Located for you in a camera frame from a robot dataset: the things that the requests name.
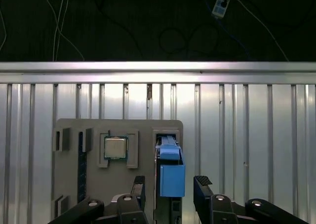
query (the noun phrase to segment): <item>metal screw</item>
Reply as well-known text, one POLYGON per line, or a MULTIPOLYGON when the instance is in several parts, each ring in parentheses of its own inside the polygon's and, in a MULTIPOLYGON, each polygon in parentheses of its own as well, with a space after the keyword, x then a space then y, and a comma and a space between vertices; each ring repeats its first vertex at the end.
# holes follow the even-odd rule
POLYGON ((132 197, 131 197, 131 196, 125 196, 123 199, 124 199, 125 201, 129 201, 129 200, 132 200, 132 197))
POLYGON ((262 203, 260 201, 257 201, 257 200, 253 200, 251 203, 257 207, 260 207, 262 205, 262 203))
POLYGON ((96 201, 92 201, 89 203, 89 207, 94 207, 96 206, 98 203, 96 201))
POLYGON ((222 200, 224 200, 224 197, 223 197, 223 196, 221 196, 221 195, 218 195, 218 196, 216 196, 216 199, 218 199, 218 200, 222 201, 222 200))

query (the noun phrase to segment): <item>cpu chip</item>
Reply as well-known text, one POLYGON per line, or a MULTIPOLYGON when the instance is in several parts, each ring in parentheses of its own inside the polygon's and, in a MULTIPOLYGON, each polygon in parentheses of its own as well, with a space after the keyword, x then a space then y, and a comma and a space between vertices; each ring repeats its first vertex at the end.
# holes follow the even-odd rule
POLYGON ((106 136, 104 139, 104 159, 127 159, 127 138, 106 136))

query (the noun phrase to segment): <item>black wall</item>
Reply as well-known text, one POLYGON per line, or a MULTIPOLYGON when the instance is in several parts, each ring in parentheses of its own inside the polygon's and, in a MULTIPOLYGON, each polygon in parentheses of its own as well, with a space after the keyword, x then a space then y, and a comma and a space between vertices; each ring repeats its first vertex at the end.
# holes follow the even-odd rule
MULTIPOLYGON (((58 13, 61 0, 50 0, 58 13)), ((265 18, 295 25, 312 0, 251 0, 265 18)), ((213 8, 215 0, 208 0, 213 8)), ((255 8, 247 5, 254 13, 255 8)), ((55 20, 46 0, 1 0, 7 41, 0 61, 52 61, 55 20)), ((137 39, 141 57, 131 36, 105 19, 94 0, 69 0, 63 34, 81 51, 86 61, 246 61, 244 50, 214 21, 203 0, 106 0, 103 11, 125 25, 137 39), (193 29, 202 25, 182 49, 193 29), (167 54, 159 47, 173 51, 167 54)), ((267 31, 232 0, 222 24, 249 49, 254 61, 284 61, 267 31)), ((316 60, 316 6, 298 28, 267 24, 291 61, 316 60)), ((0 41, 3 29, 0 30, 0 41)), ((80 55, 62 37, 58 61, 81 61, 80 55)))

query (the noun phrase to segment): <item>blue component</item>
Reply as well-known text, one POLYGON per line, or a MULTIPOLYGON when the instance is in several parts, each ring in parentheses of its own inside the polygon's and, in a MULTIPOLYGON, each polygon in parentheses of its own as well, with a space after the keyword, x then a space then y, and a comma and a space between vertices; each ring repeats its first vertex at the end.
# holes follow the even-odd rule
POLYGON ((160 196, 184 197, 185 194, 185 170, 184 160, 182 165, 160 166, 160 196))
POLYGON ((160 150, 160 196, 183 197, 185 193, 185 163, 181 148, 172 136, 162 136, 160 150))
POLYGON ((161 138, 160 159, 180 160, 180 147, 172 136, 164 136, 161 138))

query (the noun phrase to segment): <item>corrugated metal panel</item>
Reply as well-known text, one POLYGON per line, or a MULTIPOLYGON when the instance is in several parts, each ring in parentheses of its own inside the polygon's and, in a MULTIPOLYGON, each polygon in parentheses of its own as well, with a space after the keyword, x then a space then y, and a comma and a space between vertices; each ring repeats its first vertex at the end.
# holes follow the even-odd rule
MULTIPOLYGON (((48 84, 0 84, 0 223, 49 221, 56 120, 147 118, 179 119, 184 124, 183 224, 197 221, 192 193, 196 174, 207 175, 214 192, 238 203, 267 199, 316 224, 313 73, 256 73, 256 84, 248 80, 249 73, 217 73, 181 73, 173 81, 158 74, 153 84, 146 84, 148 78, 141 73, 141 84, 123 81, 128 73, 120 80, 115 74, 115 83, 113 77, 102 81, 112 73, 94 73, 90 80, 86 76, 78 81, 72 80, 78 74, 65 73, 51 77, 48 84), (282 85, 276 79, 269 84, 276 75, 282 85), (306 83, 293 85, 298 81, 306 83)), ((154 78, 153 73, 145 75, 154 78)), ((10 77, 12 83, 35 78, 10 77)), ((43 75, 35 82, 47 80, 43 75)))

